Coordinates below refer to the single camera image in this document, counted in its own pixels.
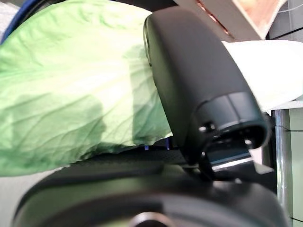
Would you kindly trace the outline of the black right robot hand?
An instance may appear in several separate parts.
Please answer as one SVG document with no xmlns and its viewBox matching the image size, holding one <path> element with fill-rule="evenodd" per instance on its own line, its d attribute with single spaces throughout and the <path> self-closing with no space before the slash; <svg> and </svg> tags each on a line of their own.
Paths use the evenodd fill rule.
<svg viewBox="0 0 303 227">
<path fill-rule="evenodd" d="M 274 171 L 249 153 L 269 126 L 219 38 L 190 11 L 153 12 L 143 38 L 176 150 L 103 155 L 21 199 L 14 227 L 288 227 Z"/>
</svg>

